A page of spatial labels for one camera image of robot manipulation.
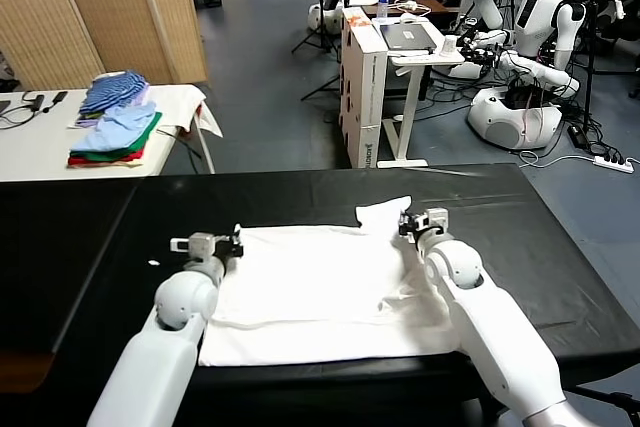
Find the table leg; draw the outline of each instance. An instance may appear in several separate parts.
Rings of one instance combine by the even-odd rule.
[[[204,139],[204,135],[202,134],[202,130],[200,129],[200,119],[198,117],[198,113],[193,116],[194,124],[196,124],[196,132],[198,132],[198,138],[200,139],[200,145],[202,146],[202,153],[204,154],[204,158],[207,162],[207,169],[209,169],[210,174],[215,174],[215,169],[213,168],[213,161],[211,160],[211,152],[209,152],[209,147],[207,146],[207,142]]]
[[[431,69],[430,65],[427,65],[420,79],[420,92],[418,93],[418,100],[423,102],[427,98],[427,90],[429,89],[429,82],[431,82]]]
[[[389,139],[391,151],[395,160],[381,160],[378,162],[379,168],[389,167],[426,167],[427,161],[424,159],[407,160],[407,149],[409,147],[409,139],[411,138],[411,129],[413,128],[413,119],[416,115],[418,107],[418,91],[420,82],[425,70],[424,65],[411,68],[411,80],[409,80],[409,89],[407,90],[407,99],[404,103],[404,111],[402,113],[402,124],[400,125],[400,136],[396,134],[395,126],[392,119],[385,119],[382,125]]]

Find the folded clothes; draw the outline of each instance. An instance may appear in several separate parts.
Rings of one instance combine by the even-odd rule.
[[[67,165],[70,166],[94,166],[94,165],[105,165],[108,163],[124,163],[124,162],[131,162],[133,160],[138,160],[140,158],[142,158],[142,154],[144,154],[144,147],[136,152],[133,152],[131,154],[125,155],[124,157],[121,157],[119,159],[115,159],[113,161],[110,162],[96,162],[94,160],[89,160],[89,159],[85,159],[84,157],[69,157],[69,159],[67,160]]]
[[[117,160],[120,160],[121,158],[126,157],[127,155],[131,155],[144,148],[147,140],[149,139],[149,136],[151,135],[151,132],[153,132],[153,129],[156,127],[156,125],[158,125],[161,117],[162,114],[160,112],[156,112],[153,119],[151,120],[151,123],[147,126],[144,132],[142,132],[140,137],[138,137],[136,141],[129,145],[129,147],[127,148],[116,149],[110,152],[89,152],[72,149],[70,156],[81,157],[94,162],[115,162]]]
[[[122,74],[100,77],[87,91],[80,113],[101,112],[111,107],[122,107],[143,93],[149,84],[140,74],[128,70]]]
[[[80,165],[67,165],[69,169],[85,169],[87,167],[140,167],[144,165],[142,160],[134,159],[128,160],[127,162],[117,161],[117,162],[91,162],[90,164],[80,164]]]
[[[111,152],[126,149],[147,129],[155,111],[154,102],[112,107],[100,118],[95,129],[71,147],[71,151]]]

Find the power strip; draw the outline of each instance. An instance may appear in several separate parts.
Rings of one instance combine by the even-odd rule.
[[[607,169],[619,170],[626,174],[633,174],[633,165],[628,160],[624,164],[618,164],[617,162],[611,162],[610,160],[604,160],[604,157],[597,156],[593,158],[593,165],[599,167],[606,167]]]

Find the white cloth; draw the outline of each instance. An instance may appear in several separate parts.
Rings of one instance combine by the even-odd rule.
[[[269,365],[451,352],[444,300],[397,237],[405,197],[359,207],[360,228],[242,230],[199,364]]]

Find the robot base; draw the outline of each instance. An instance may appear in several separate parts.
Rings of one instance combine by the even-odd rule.
[[[467,121],[489,143],[511,150],[546,147],[562,114],[555,105],[509,109],[502,99],[507,87],[482,89],[471,101]]]

